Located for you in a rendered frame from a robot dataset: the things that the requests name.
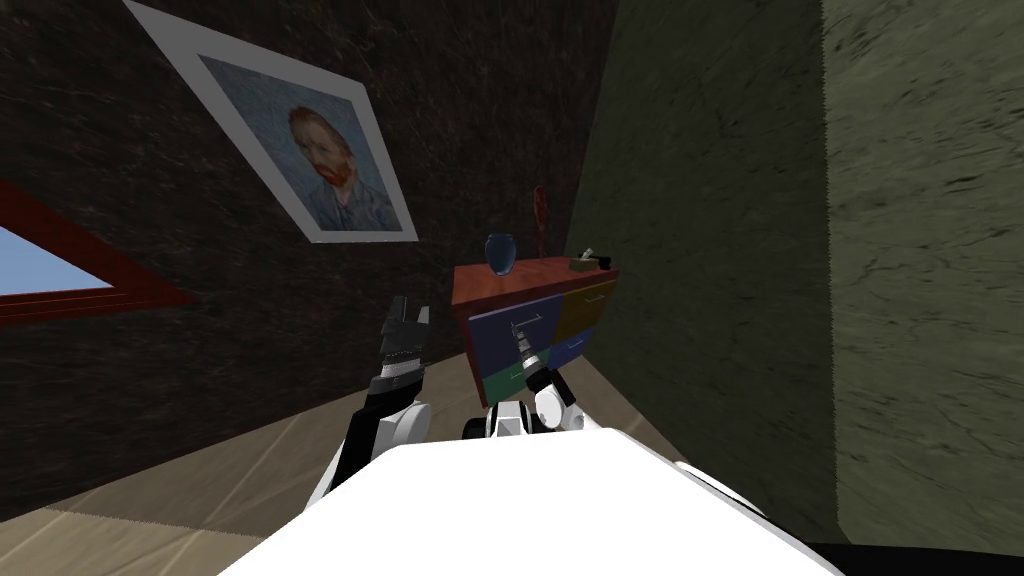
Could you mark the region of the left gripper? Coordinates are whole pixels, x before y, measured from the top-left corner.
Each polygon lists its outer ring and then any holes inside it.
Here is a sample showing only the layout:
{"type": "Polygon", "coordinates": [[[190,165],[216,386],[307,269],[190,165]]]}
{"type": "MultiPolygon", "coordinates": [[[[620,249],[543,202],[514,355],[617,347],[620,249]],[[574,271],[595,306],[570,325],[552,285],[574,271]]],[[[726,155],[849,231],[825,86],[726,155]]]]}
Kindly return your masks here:
{"type": "Polygon", "coordinates": [[[406,321],[408,298],[396,296],[390,319],[382,328],[380,355],[383,362],[407,362],[421,357],[430,331],[430,307],[422,306],[416,321],[406,321]]]}

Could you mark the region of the purple drawer front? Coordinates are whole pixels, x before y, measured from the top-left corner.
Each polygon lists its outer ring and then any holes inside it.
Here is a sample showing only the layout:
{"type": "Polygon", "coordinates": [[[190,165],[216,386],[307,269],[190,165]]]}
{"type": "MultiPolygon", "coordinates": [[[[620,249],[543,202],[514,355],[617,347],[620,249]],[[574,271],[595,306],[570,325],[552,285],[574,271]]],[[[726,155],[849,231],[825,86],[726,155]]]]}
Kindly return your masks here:
{"type": "Polygon", "coordinates": [[[469,328],[475,353],[475,365],[481,378],[520,359],[512,322],[530,318],[536,313],[544,319],[521,329],[537,353],[549,349],[562,305],[562,295],[500,308],[469,318],[469,328]]]}

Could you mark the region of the green drawer front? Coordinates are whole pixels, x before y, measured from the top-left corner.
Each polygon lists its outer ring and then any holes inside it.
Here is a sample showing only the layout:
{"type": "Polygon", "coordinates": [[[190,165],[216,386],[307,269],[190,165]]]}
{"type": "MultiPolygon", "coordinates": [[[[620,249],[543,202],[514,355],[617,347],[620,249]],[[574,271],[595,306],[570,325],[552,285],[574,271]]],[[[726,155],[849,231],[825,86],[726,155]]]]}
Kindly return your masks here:
{"type": "Polygon", "coordinates": [[[484,407],[508,400],[527,387],[522,360],[499,369],[481,381],[481,400],[484,407]]]}

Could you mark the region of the blue drawer front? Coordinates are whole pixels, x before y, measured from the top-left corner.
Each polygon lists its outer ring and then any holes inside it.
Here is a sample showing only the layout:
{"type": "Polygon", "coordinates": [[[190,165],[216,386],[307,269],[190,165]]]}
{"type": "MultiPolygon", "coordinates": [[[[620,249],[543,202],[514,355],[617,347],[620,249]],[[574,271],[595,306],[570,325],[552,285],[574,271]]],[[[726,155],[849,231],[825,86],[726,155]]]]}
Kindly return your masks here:
{"type": "Polygon", "coordinates": [[[586,348],[586,344],[591,339],[594,327],[589,327],[570,337],[566,337],[551,346],[547,359],[547,366],[551,370],[561,369],[563,366],[581,357],[586,348]]]}

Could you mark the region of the brown drawer front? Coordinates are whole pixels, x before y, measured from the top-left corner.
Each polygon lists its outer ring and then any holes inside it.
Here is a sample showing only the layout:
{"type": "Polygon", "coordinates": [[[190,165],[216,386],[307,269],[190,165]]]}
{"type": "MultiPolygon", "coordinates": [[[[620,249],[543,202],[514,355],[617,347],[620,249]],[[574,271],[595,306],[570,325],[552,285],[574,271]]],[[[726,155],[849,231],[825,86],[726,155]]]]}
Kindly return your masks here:
{"type": "Polygon", "coordinates": [[[617,282],[611,280],[564,293],[553,343],[559,344],[593,328],[616,285],[617,282]]]}

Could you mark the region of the red-brown chest of drawers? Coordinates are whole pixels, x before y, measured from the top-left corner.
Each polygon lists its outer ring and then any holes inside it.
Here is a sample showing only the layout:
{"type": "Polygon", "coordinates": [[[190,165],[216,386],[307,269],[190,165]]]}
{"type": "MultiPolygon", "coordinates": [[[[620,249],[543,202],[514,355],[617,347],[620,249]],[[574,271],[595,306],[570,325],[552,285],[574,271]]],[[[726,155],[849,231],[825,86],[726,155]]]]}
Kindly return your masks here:
{"type": "MultiPolygon", "coordinates": [[[[580,273],[569,270],[568,262],[568,257],[519,260],[506,276],[495,275],[486,264],[457,266],[454,270],[452,310],[463,336],[481,405],[483,378],[475,365],[469,318],[618,280],[616,269],[580,273]]],[[[546,363],[550,348],[538,353],[546,363]]]]}

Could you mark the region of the dark blue vase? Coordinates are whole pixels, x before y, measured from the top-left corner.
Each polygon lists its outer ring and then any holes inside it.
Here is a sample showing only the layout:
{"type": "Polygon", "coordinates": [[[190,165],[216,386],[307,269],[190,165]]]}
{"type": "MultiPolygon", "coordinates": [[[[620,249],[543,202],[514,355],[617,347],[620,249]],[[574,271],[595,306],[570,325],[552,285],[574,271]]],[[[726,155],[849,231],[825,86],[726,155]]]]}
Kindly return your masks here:
{"type": "Polygon", "coordinates": [[[517,245],[509,233],[490,234],[485,242],[485,257],[490,271],[497,276],[508,275],[515,265],[517,245]]]}

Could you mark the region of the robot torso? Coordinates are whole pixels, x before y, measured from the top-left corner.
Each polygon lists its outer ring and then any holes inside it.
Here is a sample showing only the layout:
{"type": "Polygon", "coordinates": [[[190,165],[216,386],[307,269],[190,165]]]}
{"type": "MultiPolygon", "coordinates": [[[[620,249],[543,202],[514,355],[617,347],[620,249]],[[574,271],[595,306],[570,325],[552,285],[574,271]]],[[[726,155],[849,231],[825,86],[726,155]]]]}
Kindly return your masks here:
{"type": "Polygon", "coordinates": [[[699,469],[578,413],[404,444],[220,576],[844,576],[699,469]]]}

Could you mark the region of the framed portrait painting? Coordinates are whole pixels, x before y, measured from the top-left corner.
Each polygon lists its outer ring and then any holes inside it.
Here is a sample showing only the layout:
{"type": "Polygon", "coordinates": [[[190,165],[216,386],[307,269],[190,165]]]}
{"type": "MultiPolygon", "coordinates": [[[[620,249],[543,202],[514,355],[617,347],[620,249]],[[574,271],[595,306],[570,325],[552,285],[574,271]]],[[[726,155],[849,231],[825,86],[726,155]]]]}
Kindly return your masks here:
{"type": "Polygon", "coordinates": [[[310,242],[417,241],[361,83],[123,1],[310,242]]]}

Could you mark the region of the red framed window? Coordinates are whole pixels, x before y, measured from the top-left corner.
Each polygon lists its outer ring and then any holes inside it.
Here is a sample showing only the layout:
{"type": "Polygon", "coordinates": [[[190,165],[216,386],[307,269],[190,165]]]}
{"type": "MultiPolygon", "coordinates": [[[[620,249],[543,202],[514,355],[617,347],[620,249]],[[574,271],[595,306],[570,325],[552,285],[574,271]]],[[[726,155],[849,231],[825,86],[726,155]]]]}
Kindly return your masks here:
{"type": "Polygon", "coordinates": [[[84,228],[0,180],[0,326],[191,301],[84,228]]]}

